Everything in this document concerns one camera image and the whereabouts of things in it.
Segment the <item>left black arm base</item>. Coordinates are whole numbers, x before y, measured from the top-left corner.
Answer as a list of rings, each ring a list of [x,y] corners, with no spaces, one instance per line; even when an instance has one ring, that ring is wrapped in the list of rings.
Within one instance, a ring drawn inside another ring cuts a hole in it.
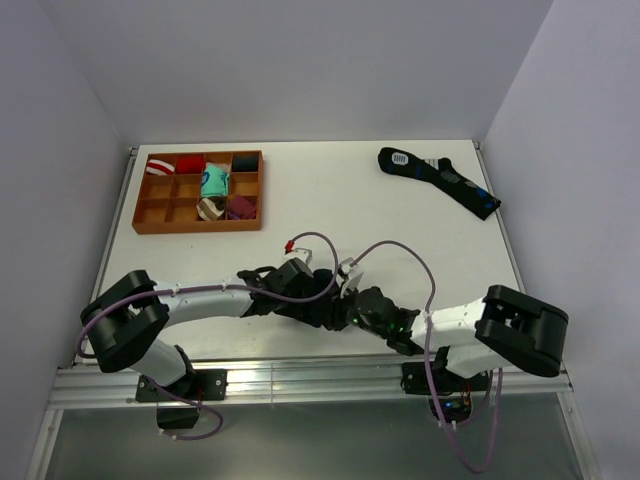
[[[135,401],[156,404],[158,427],[171,432],[181,432],[196,426],[204,414],[204,402],[224,400],[226,387],[225,369],[196,370],[191,380],[176,382],[167,387],[158,387],[148,377],[141,375]]]

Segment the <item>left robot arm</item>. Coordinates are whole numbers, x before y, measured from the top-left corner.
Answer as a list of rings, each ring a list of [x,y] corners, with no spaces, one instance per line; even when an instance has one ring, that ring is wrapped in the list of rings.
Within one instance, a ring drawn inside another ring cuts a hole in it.
[[[79,341],[88,340],[93,352],[78,355],[96,359],[104,373],[132,369],[170,398],[183,399],[194,389],[195,373],[181,347],[159,339],[164,329],[217,317],[304,317],[331,298],[336,276],[335,270],[313,271],[298,257],[199,286],[162,286],[134,270],[81,312]]]

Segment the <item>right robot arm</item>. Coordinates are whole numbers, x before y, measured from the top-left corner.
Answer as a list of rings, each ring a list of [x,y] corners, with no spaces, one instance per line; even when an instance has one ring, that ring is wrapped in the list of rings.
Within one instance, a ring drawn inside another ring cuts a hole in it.
[[[433,378],[452,390],[465,379],[509,365],[538,377],[558,376],[568,324],[560,308],[504,285],[431,313],[401,308],[371,287],[333,300],[327,328],[359,328],[404,356],[440,353]]]

